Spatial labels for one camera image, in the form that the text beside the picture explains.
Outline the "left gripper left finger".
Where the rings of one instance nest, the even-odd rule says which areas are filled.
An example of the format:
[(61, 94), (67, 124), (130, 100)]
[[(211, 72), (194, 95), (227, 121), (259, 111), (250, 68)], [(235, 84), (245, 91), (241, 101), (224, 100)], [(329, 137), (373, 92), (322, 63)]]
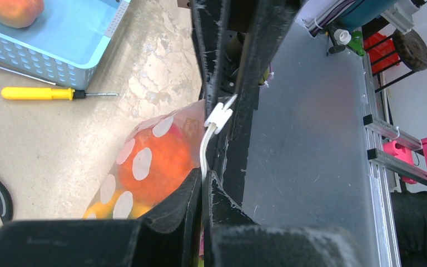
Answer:
[(0, 266), (193, 266), (201, 172), (138, 219), (15, 221), (0, 228)]

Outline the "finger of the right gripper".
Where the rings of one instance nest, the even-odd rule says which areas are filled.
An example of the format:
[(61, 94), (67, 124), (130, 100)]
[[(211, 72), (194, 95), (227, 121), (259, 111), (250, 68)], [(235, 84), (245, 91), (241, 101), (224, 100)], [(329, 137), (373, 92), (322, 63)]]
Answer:
[(233, 115), (221, 132), (224, 142), (222, 187), (243, 201), (252, 115), (259, 106), (259, 82), (305, 1), (234, 1), (228, 28), (245, 35), (235, 81)]
[(230, 1), (190, 2), (192, 40), (202, 76), (201, 91), (206, 115), (212, 113), (218, 102), (230, 7)]

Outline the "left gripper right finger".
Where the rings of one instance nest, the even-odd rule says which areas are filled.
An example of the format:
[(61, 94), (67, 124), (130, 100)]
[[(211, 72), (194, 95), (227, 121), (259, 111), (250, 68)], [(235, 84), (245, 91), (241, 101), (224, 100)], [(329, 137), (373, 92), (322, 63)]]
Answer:
[(215, 171), (202, 181), (205, 266), (364, 266), (337, 227), (260, 225), (224, 191)]

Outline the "yellow bell pepper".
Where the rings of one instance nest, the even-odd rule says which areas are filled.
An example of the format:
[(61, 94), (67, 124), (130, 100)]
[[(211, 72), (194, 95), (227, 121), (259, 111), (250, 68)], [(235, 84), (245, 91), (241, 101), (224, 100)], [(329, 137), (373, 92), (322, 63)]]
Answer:
[(153, 208), (135, 201), (132, 192), (117, 190), (107, 203), (96, 201), (90, 205), (83, 219), (136, 219)]

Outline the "orange small pumpkin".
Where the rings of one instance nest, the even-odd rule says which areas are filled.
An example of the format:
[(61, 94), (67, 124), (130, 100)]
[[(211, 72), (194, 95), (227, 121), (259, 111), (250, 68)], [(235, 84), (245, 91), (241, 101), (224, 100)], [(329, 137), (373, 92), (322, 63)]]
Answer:
[(195, 167), (190, 146), (176, 125), (144, 128), (116, 158), (118, 178), (135, 201), (156, 205), (173, 193)]

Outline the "clear zip top bag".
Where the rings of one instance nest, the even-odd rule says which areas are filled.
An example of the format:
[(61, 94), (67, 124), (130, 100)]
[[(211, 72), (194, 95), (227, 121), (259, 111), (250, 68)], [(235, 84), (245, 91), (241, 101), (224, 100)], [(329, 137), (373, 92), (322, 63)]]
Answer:
[(205, 116), (200, 100), (139, 123), (83, 214), (84, 219), (136, 219), (179, 188), (192, 169), (206, 172), (207, 144), (232, 116), (236, 95)]

